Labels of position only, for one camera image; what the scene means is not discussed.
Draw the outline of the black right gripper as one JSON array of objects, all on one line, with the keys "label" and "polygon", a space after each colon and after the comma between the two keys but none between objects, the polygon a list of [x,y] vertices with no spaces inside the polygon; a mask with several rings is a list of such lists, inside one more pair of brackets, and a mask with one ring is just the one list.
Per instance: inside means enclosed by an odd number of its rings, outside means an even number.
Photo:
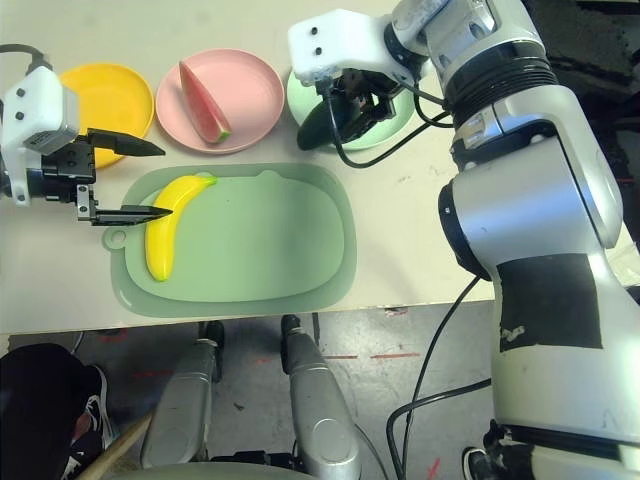
[{"label": "black right gripper", "polygon": [[329,102],[344,123],[344,142],[357,140],[378,122],[396,115],[393,103],[400,85],[383,73],[344,69],[332,84]]}]

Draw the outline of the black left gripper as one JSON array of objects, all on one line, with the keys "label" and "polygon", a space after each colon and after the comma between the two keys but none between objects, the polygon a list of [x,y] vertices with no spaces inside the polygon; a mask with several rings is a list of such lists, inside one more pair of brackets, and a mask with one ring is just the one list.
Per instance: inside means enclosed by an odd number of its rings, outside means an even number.
[{"label": "black left gripper", "polygon": [[86,137],[50,155],[41,157],[41,166],[27,170],[27,185],[33,198],[73,203],[79,221],[93,226],[133,226],[161,219],[172,210],[149,205],[123,205],[116,210],[97,209],[95,148],[123,156],[164,156],[166,152],[152,142],[130,134],[89,128]]}]

